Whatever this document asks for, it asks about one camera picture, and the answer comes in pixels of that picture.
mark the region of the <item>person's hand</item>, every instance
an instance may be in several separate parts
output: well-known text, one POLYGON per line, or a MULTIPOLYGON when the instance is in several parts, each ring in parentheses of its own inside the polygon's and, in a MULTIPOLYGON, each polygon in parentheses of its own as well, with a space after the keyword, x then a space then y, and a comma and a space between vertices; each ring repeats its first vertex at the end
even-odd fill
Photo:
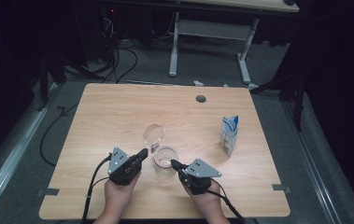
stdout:
MULTIPOLYGON (((211 193, 192 195, 188 187, 185 185, 183 185, 183 187, 185 188, 186 192, 188 192, 189 196, 191 196, 196 209, 204 216, 208 224, 230 223, 226 216, 223 214, 219 196, 213 195, 211 193)), ((213 180, 211 180, 211 186, 209 187, 209 190, 220 194, 220 186, 213 180)))
POLYGON ((104 187, 106 203, 104 212, 95 220, 95 224, 119 223, 121 215, 133 198, 133 190, 140 175, 141 172, 139 172, 127 186, 119 186, 111 180, 107 180, 104 187))

